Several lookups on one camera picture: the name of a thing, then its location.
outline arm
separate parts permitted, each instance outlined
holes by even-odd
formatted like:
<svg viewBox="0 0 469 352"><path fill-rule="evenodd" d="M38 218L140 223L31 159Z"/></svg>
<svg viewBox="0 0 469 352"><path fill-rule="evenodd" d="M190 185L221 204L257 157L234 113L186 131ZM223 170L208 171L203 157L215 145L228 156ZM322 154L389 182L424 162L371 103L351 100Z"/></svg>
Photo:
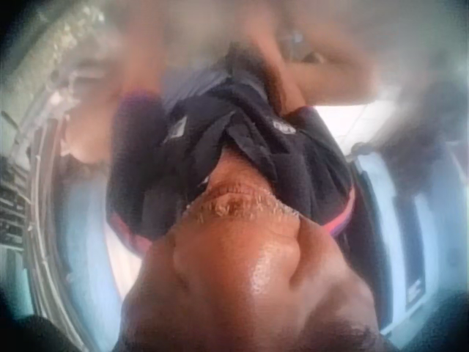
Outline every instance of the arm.
<svg viewBox="0 0 469 352"><path fill-rule="evenodd" d="M320 64L288 63L288 70L309 105L368 103L377 90L372 60L347 36L327 25L297 21L305 41L323 59Z"/></svg>
<svg viewBox="0 0 469 352"><path fill-rule="evenodd" d="M123 58L86 100L70 112L65 141L85 164L111 162L111 129L121 100L128 95L160 94L164 70L163 9L159 1L138 0L124 34Z"/></svg>
<svg viewBox="0 0 469 352"><path fill-rule="evenodd" d="M286 117L305 106L306 101L281 55L276 40L276 17L263 1L243 9L244 35L264 62L269 102L279 116Z"/></svg>

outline hand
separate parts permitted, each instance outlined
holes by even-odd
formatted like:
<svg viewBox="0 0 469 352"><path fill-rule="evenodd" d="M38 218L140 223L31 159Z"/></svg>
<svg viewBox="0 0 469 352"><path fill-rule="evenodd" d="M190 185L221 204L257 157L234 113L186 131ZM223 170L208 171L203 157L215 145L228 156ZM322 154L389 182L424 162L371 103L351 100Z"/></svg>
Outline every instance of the hand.
<svg viewBox="0 0 469 352"><path fill-rule="evenodd" d="M264 48L276 42L278 18L267 0L249 1L241 7L243 36L250 44Z"/></svg>

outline white patch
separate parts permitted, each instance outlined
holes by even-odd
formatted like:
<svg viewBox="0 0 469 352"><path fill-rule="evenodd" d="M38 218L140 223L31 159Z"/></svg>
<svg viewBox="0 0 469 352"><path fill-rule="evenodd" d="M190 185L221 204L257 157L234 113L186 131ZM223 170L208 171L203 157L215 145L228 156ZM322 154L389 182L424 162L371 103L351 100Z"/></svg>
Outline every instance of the white patch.
<svg viewBox="0 0 469 352"><path fill-rule="evenodd" d="M187 124L187 121L188 121L188 117L187 117L187 115L185 115L181 120L176 122L170 128L168 136L165 138L164 142L167 142L170 139L180 138L180 137L184 136L185 125Z"/></svg>
<svg viewBox="0 0 469 352"><path fill-rule="evenodd" d="M296 133L295 128L293 128L291 125L288 125L287 123L282 122L282 121L275 121L274 120L273 121L273 127L278 129L283 134L295 134Z"/></svg>

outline hair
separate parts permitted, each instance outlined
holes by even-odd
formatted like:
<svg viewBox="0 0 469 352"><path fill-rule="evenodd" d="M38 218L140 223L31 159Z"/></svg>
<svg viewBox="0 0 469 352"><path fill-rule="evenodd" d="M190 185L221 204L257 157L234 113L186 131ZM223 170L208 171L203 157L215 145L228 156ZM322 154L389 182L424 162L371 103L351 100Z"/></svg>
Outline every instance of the hair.
<svg viewBox="0 0 469 352"><path fill-rule="evenodd" d="M307 334L307 338L289 351L297 352L398 352L379 332L366 326L354 326L350 323L332 323ZM113 352L150 352L166 351L158 343L133 342L120 337Z"/></svg>
<svg viewBox="0 0 469 352"><path fill-rule="evenodd" d="M301 352L392 352L397 349L379 332L348 322L329 323L301 343Z"/></svg>

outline blurry figure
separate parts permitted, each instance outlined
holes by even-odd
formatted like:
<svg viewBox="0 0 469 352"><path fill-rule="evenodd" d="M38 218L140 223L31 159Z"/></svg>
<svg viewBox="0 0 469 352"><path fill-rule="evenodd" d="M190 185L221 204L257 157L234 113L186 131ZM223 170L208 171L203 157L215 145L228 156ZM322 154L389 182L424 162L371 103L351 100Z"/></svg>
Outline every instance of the blurry figure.
<svg viewBox="0 0 469 352"><path fill-rule="evenodd" d="M401 94L400 103L410 105L407 120L381 151L403 194L417 194L428 186L430 168L446 142L458 144L467 155L468 87L453 69L448 53L437 51L422 77L414 79L417 84Z"/></svg>
<svg viewBox="0 0 469 352"><path fill-rule="evenodd" d="M66 136L78 160L110 163L108 221L144 255L116 351L384 351L373 294L334 240L352 176L310 107L370 101L367 55L296 10L320 60L286 62L276 8L243 1L243 40L168 92L166 4L131 12L120 72Z"/></svg>

